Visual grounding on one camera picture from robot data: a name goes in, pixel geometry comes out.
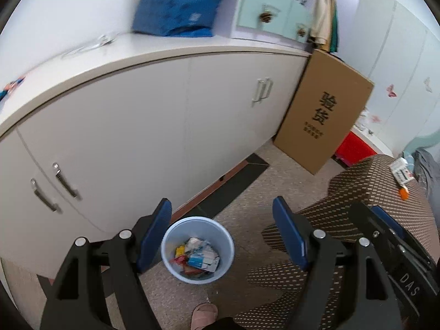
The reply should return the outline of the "brown cardboard box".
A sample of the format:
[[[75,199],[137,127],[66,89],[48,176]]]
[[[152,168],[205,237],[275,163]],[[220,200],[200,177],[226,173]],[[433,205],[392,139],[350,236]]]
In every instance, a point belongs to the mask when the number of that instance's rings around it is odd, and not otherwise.
[[[274,146],[316,174],[351,131],[373,88],[348,64],[314,50]]]

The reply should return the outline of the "white long cabinet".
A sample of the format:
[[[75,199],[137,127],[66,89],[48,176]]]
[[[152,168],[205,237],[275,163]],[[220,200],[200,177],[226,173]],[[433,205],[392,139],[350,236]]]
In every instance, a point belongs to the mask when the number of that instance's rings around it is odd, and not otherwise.
[[[29,71],[1,102],[1,257],[52,278],[76,238],[179,210],[273,137],[308,57],[128,34]]]

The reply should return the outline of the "orange plastic lid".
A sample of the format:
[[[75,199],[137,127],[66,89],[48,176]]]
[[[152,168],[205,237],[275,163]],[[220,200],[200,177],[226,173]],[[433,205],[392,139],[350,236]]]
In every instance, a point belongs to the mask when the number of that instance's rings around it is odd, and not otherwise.
[[[402,200],[408,200],[409,199],[409,190],[408,190],[408,188],[406,186],[401,186],[399,188],[399,195],[400,195],[400,198]]]

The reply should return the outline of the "grey folded blanket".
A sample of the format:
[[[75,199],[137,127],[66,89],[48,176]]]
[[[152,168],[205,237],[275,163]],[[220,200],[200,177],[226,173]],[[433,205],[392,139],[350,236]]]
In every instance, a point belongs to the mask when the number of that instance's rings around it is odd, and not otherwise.
[[[439,213],[439,163],[423,147],[416,150],[414,158],[414,175],[423,186],[431,209],[434,213]]]

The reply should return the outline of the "mint green drawer unit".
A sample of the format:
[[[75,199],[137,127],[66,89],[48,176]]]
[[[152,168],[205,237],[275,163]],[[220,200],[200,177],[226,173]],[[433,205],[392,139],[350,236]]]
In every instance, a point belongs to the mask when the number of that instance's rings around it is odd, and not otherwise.
[[[228,37],[307,48],[313,0],[224,0]]]

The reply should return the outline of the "blue shopping bag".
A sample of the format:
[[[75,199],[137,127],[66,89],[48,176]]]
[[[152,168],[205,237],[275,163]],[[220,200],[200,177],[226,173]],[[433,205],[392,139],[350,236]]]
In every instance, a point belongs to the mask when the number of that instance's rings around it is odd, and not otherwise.
[[[212,37],[221,0],[139,0],[131,30],[158,37]]]

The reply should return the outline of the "light blue trash bin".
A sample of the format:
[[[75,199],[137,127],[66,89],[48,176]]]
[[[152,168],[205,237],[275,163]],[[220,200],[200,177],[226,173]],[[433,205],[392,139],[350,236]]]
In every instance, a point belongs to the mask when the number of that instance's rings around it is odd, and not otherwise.
[[[204,217],[184,218],[166,231],[160,247],[168,271],[182,282],[206,285],[230,269],[235,247],[230,233]]]

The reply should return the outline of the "crumpled white green carton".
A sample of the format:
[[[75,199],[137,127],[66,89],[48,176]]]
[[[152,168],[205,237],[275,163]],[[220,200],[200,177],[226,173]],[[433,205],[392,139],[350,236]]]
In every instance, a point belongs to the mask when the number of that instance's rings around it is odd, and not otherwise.
[[[389,165],[393,177],[400,186],[405,186],[407,183],[414,180],[413,174],[408,166],[409,163],[402,157],[397,158]]]

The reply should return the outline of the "white wardrobe with butterflies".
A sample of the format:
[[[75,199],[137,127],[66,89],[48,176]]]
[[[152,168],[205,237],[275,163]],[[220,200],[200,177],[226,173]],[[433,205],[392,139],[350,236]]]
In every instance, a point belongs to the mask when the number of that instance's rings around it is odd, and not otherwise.
[[[340,0],[339,56],[374,83],[367,129],[398,154],[439,129],[439,33],[408,2]]]

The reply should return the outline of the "hanging beige green clothes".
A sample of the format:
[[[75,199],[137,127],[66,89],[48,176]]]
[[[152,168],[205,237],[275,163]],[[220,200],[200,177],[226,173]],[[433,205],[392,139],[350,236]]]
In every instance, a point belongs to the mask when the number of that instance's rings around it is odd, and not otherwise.
[[[339,49],[336,0],[315,0],[309,39],[318,49],[336,53]]]

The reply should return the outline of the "pink slipper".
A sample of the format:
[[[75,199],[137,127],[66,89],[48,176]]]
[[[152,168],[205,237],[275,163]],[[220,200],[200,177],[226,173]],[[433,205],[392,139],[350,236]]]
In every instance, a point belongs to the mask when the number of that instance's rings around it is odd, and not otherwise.
[[[192,312],[191,330],[200,330],[213,324],[218,317],[218,308],[212,303],[203,303],[195,307]]]

